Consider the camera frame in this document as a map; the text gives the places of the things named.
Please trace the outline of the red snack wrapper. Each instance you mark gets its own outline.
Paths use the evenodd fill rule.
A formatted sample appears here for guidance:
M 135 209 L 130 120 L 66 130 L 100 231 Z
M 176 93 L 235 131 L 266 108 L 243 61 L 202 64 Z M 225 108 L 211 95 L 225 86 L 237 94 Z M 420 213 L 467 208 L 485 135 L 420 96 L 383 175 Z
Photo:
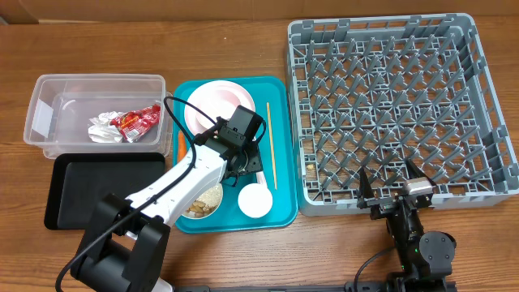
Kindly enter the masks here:
M 155 104 L 119 115 L 110 121 L 110 126 L 115 126 L 126 142 L 134 143 L 157 125 L 160 117 L 161 107 Z

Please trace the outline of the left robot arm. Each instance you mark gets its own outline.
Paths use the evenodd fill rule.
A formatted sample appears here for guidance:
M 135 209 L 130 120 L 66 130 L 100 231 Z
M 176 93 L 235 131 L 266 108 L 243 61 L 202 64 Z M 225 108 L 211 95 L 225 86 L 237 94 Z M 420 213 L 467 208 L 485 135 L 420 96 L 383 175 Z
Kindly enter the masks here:
M 172 225 L 221 181 L 261 171 L 259 142 L 228 127 L 196 135 L 186 156 L 151 185 L 96 206 L 62 271 L 95 291 L 173 290 L 161 279 Z

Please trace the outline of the large white tissue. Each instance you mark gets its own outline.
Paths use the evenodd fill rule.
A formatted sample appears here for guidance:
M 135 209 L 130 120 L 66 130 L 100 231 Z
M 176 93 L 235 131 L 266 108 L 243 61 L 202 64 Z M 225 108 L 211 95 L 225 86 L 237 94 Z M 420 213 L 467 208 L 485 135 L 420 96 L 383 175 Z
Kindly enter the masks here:
M 97 117 L 90 118 L 92 124 L 88 128 L 88 136 L 95 143 L 120 143 L 122 134 L 111 122 L 122 115 L 122 112 L 104 112 Z

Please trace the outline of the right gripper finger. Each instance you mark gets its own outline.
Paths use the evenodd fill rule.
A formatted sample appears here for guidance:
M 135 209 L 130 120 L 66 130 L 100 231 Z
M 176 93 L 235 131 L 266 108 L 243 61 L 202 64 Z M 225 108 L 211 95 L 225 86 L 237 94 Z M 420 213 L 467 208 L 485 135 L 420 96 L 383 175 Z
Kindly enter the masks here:
M 366 199 L 374 199 L 375 195 L 371 188 L 371 184 L 367 177 L 366 171 L 364 168 L 361 168 L 358 172 L 359 174 L 359 189 L 358 189 L 358 200 L 364 201 Z
M 405 167 L 408 173 L 408 179 L 428 178 L 411 159 L 405 160 Z

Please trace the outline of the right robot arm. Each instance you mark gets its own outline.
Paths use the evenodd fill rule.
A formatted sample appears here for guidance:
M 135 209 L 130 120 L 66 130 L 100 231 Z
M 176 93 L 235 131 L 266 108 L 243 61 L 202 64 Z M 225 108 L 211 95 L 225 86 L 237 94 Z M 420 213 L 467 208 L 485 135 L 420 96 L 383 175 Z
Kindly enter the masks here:
M 410 176 L 403 188 L 394 195 L 375 197 L 366 171 L 361 168 L 358 207 L 368 208 L 372 220 L 385 219 L 393 247 L 388 247 L 367 260 L 357 271 L 354 281 L 347 285 L 354 291 L 455 291 L 456 284 L 447 282 L 453 272 L 457 242 L 445 232 L 423 229 L 418 216 L 420 208 L 431 205 L 436 183 L 411 160 L 405 162 Z M 385 281 L 360 282 L 362 271 L 374 260 L 395 250 L 401 262 L 401 271 L 389 273 Z

